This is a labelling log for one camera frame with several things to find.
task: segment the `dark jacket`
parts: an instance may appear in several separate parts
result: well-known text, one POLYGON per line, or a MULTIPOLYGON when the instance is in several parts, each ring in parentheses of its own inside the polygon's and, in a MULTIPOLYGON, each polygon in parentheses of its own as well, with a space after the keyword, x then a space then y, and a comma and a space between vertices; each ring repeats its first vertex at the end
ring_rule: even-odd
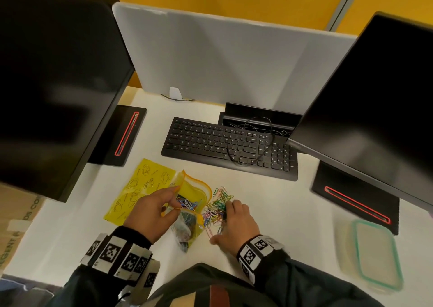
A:
MULTIPOLYGON (((131 229, 118 227, 113 234, 150 247, 146 238, 131 229)), ((197 264, 157 289, 148 302, 158 299, 153 306, 170 306, 173 299, 195 293, 191 307, 382 306, 353 284, 293 260, 284 250, 274 250, 264 257, 254 275, 252 286, 211 266, 197 264)), ((81 265, 47 306, 113 307, 124 286, 120 279, 81 265)))

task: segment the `red trim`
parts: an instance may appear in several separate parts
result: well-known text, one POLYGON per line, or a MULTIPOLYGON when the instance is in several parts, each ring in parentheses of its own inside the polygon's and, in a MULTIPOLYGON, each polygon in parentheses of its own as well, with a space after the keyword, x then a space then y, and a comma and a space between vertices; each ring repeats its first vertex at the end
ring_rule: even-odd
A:
POLYGON ((329 193, 329 194, 332 195, 332 196, 335 196, 335 197, 339 198, 340 200, 342 200, 342 201, 344 201, 344 202, 350 204, 351 206, 354 206, 355 208, 358 208, 358 209, 361 210, 361 211, 364 211, 365 213, 368 213, 370 216, 373 216, 373 217, 379 219, 380 221, 382 221, 382 222, 384 222, 384 223, 386 223, 386 224, 391 224, 391 219, 390 219, 389 217, 386 217, 385 215, 382 215, 381 213, 377 212, 376 210, 371 209, 370 207, 368 207, 368 206, 366 206, 366 205, 360 203, 359 201, 356 201, 356 200, 352 199, 351 197, 348 197, 347 195, 344 195, 343 193, 340 193, 340 192, 337 191, 337 190, 334 190, 333 188, 330 188, 329 186, 325 186, 325 192, 329 193), (333 191, 333 192, 335 192, 335 193, 338 193, 339 195, 344 196, 345 198, 347 198, 347 199, 353 201, 354 203, 356 203, 357 205, 359 205, 359 206, 363 206, 364 208, 366 208, 366 209, 368 209, 368 210, 371 210, 371 211, 374 212, 374 213, 369 213, 368 211, 365 211, 364 209, 360 208, 360 207, 357 206, 356 204, 352 204, 352 203, 350 203, 349 201, 342 199, 342 198, 339 197, 338 195, 332 194, 331 192, 329 192, 329 190, 331 190, 331 191, 333 191), (380 218, 380 217, 377 217, 375 214, 376 214, 376 215, 380 215, 380 216, 382 216, 383 218, 386 219, 386 221, 383 220, 383 219, 380 218))
POLYGON ((131 128, 131 127, 133 127, 135 125, 135 123, 136 123, 136 121, 138 119, 138 114, 140 114, 140 113, 139 112, 134 112, 133 113, 133 116, 131 117, 131 120, 129 121, 129 124, 127 125, 127 128, 125 129, 125 132, 123 133, 122 139, 119 142, 119 146, 117 146, 116 152, 114 153, 115 156, 120 156, 122 154, 123 148, 125 147, 125 145, 126 145, 126 143, 128 141, 129 135, 131 135, 132 130, 129 130, 129 133, 128 133, 128 136, 127 136, 127 138, 125 140, 125 143, 122 145, 123 139, 125 138, 125 135, 127 134, 128 129, 131 128))

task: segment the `white desk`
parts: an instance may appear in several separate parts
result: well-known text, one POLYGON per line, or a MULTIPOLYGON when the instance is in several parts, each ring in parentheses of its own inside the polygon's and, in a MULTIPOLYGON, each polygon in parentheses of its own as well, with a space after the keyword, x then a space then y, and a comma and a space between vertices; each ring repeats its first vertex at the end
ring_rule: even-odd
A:
MULTIPOLYGON (((317 159, 299 154, 299 179, 293 182, 163 157, 161 148, 173 117, 216 123, 224 106, 173 102, 143 90, 137 92, 131 105, 145 107, 148 113, 126 165, 87 164, 67 203, 46 201, 6 274, 62 286, 96 236, 115 228, 103 216, 141 159, 148 158, 173 169, 185 169, 213 189, 225 186, 235 198, 249 205, 261 232, 283 243, 292 258, 350 281, 338 267, 333 220, 354 216, 310 192, 317 159)), ((381 295, 362 289, 386 306, 431 307, 433 219, 402 200, 396 242, 405 280, 403 291, 381 295)), ((155 288, 200 261, 232 274, 237 272, 219 248, 208 243, 206 233, 200 235, 187 254, 179 250, 171 231, 152 250, 161 262, 155 288)))

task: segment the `hand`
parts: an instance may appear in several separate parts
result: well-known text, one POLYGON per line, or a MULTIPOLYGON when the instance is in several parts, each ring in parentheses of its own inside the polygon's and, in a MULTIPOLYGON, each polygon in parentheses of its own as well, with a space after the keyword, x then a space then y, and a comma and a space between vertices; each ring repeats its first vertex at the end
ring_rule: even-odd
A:
POLYGON ((242 245, 253 237, 260 235, 260 230, 254 218, 249 214, 249 207, 239 200, 226 202, 227 221, 223 224, 223 233, 214 235, 210 244, 219 247, 234 257, 242 245))
POLYGON ((181 208, 181 204, 176 200, 179 189, 179 186, 163 188, 139 198, 123 226, 143 234, 151 244, 154 244, 176 222, 181 213, 180 210, 173 209, 164 217, 161 216, 161 212, 165 210, 162 208, 165 203, 174 208, 181 208))

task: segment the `black keyboard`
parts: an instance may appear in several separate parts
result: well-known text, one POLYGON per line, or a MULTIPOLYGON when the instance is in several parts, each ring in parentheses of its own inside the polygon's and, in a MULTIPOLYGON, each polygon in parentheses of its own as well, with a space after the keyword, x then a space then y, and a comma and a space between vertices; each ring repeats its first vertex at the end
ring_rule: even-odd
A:
POLYGON ((297 180, 297 152, 287 137, 174 118, 161 155, 297 180))

